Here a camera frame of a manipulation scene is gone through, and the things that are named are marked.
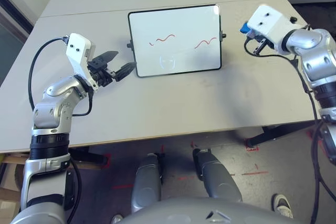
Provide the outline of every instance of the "gray floor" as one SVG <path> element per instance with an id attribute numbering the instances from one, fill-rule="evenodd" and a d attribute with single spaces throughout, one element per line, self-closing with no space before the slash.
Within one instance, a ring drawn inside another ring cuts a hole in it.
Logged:
<path id="1" fill-rule="evenodd" d="M 270 209 L 272 195 L 283 193 L 290 201 L 294 217 L 309 223 L 314 196 L 310 138 L 302 131 L 260 145 L 257 150 L 248 150 L 244 138 L 260 132 L 257 128 L 243 129 L 93 146 L 92 152 L 111 154 L 111 164 L 101 171 L 81 171 L 82 201 L 73 223 L 109 223 L 114 214 L 129 215 L 135 172 L 141 158 L 150 152 L 165 153 L 163 199 L 207 197 L 194 171 L 195 147 L 212 149 L 233 175 L 244 202 Z M 324 178 L 336 191 L 336 167 L 321 150 L 319 154 Z M 317 223 L 335 223 L 335 210 L 335 203 L 321 189 Z"/>
<path id="2" fill-rule="evenodd" d="M 293 7 L 313 29 L 326 29 L 336 39 L 336 2 L 297 4 Z"/>

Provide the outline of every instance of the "metal frame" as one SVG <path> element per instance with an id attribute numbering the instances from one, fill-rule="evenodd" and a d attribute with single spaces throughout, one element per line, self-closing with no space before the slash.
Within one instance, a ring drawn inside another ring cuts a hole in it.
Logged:
<path id="1" fill-rule="evenodd" d="M 275 140 L 279 137 L 288 135 L 295 131 L 303 130 L 313 125 L 314 125 L 314 121 L 307 121 L 307 122 L 301 122 L 301 123 L 283 124 L 273 129 L 262 127 L 262 129 L 264 130 L 264 133 L 247 139 L 246 145 L 248 147 L 254 147 L 258 144 L 261 144 L 261 143 L 264 143 L 270 140 Z"/>
<path id="2" fill-rule="evenodd" d="M 30 21 L 10 2 L 10 0 L 0 0 L 0 6 L 27 32 L 31 33 L 33 25 Z"/>
<path id="3" fill-rule="evenodd" d="M 130 12 L 127 15 L 128 18 L 128 25 L 130 28 L 130 35 L 131 35 L 131 45 L 130 47 L 132 48 L 133 51 L 133 56 L 134 56 L 134 62 L 136 62 L 136 57 L 135 57 L 135 49 L 134 49 L 134 45 L 133 45 L 133 37 L 132 37 L 132 29 L 131 29 L 131 21 L 130 21 L 130 15 L 131 14 L 136 14 L 136 13 L 147 13 L 147 12 L 159 12 L 159 11 L 163 11 L 163 10 L 176 10 L 176 9 L 187 9 L 187 8 L 197 8 L 197 7 L 206 7 L 206 6 L 218 6 L 217 4 L 208 4 L 208 5 L 194 5 L 194 6 L 184 6 L 184 7 L 174 7 L 174 8 L 164 8 L 164 9 L 151 9 L 151 10 L 140 10 L 137 12 Z M 220 16 L 220 11 L 221 8 L 219 7 L 219 34 L 223 34 L 222 31 L 222 22 L 221 22 L 221 16 Z M 149 78 L 149 77 L 157 77 L 157 76 L 171 76 L 171 75 L 175 75 L 175 74 L 182 74 L 182 73 L 194 73 L 194 72 L 204 72 L 204 71 L 211 71 L 211 70 L 218 70 L 222 68 L 222 42 L 223 42 L 223 38 L 226 38 L 226 34 L 225 37 L 223 36 L 222 38 L 218 38 L 219 39 L 219 52 L 220 52 L 220 66 L 219 68 L 215 68 L 215 69 L 206 69 L 206 70 L 196 70 L 196 71 L 187 71 L 187 72 L 178 72 L 178 73 L 165 73 L 165 74 L 156 74 L 154 76 L 140 76 L 138 74 L 138 67 L 135 67 L 135 71 L 136 71 L 136 75 L 139 78 Z"/>
<path id="4" fill-rule="evenodd" d="M 74 160 L 91 162 L 97 165 L 107 165 L 108 158 L 100 155 L 89 152 L 89 147 L 79 147 L 79 148 L 70 148 L 69 153 Z"/>
<path id="5" fill-rule="evenodd" d="M 2 179 L 3 179 L 4 175 L 5 175 L 6 167 L 7 167 L 6 163 L 1 163 L 0 164 L 0 184 L 2 182 Z"/>
<path id="6" fill-rule="evenodd" d="M 15 24 L 15 20 L 12 19 L 12 17 L 6 13 L 6 11 L 0 7 L 0 25 L 5 27 L 5 29 L 15 36 L 19 41 L 21 41 L 23 44 L 26 42 L 28 38 L 28 33 L 23 30 L 22 27 L 20 27 L 19 24 Z"/>

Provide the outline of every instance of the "red marker drawing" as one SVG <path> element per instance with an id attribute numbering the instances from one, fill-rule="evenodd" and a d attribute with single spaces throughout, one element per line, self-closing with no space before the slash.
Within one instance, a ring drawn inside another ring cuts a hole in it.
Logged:
<path id="1" fill-rule="evenodd" d="M 174 34 L 169 34 L 166 38 L 164 38 L 164 39 L 160 39 L 160 38 L 157 38 L 156 39 L 156 41 L 162 41 L 162 42 L 164 42 L 164 41 L 166 41 L 169 37 L 176 37 Z"/>
<path id="2" fill-rule="evenodd" d="M 196 47 L 194 47 L 195 49 L 197 48 L 197 47 L 199 47 L 200 46 L 200 44 L 202 43 L 202 42 L 205 42 L 205 43 L 207 43 L 208 45 L 210 44 L 210 42 L 211 42 L 211 40 L 213 40 L 213 39 L 217 39 L 216 37 L 213 37 L 213 38 L 211 38 L 210 40 L 209 40 L 209 42 L 208 41 L 206 41 L 206 40 L 202 40 L 200 43 L 198 43 L 198 45 L 196 46 Z"/>

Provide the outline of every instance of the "table leg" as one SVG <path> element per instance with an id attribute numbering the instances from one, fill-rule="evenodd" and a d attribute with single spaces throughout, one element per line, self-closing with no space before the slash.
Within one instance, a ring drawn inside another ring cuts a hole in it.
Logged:
<path id="1" fill-rule="evenodd" d="M 314 125 L 314 121 L 283 124 L 273 129 L 264 130 L 263 134 L 247 139 L 246 145 L 248 147 L 253 147 L 255 145 L 264 143 L 266 141 L 275 140 L 279 137 L 285 136 L 287 134 L 293 133 L 298 130 L 308 128 L 313 125 Z"/>
<path id="2" fill-rule="evenodd" d="M 101 166 L 108 163 L 106 156 L 89 152 L 89 147 L 70 148 L 69 153 L 77 161 L 90 162 Z"/>

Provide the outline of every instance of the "table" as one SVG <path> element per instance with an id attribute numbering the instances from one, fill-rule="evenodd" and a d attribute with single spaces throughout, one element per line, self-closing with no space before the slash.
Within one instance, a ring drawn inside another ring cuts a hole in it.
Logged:
<path id="1" fill-rule="evenodd" d="M 51 0 L 0 88 L 0 152 L 29 149 L 33 121 L 27 78 L 31 60 L 45 41 L 82 34 L 96 44 L 96 56 L 119 51 L 109 63 L 110 69 L 117 70 L 133 60 L 127 48 L 128 12 L 208 3 L 221 7 L 222 29 L 227 34 L 222 68 L 142 79 L 133 72 L 101 88 L 93 97 L 92 112 L 73 118 L 70 146 L 312 120 L 309 99 L 295 70 L 281 59 L 247 55 L 245 36 L 239 32 L 263 3 L 305 24 L 286 0 Z M 50 84 L 73 73 L 65 49 L 56 42 L 39 56 L 33 74 L 35 102 Z M 87 107 L 88 101 L 81 101 L 75 112 Z"/>

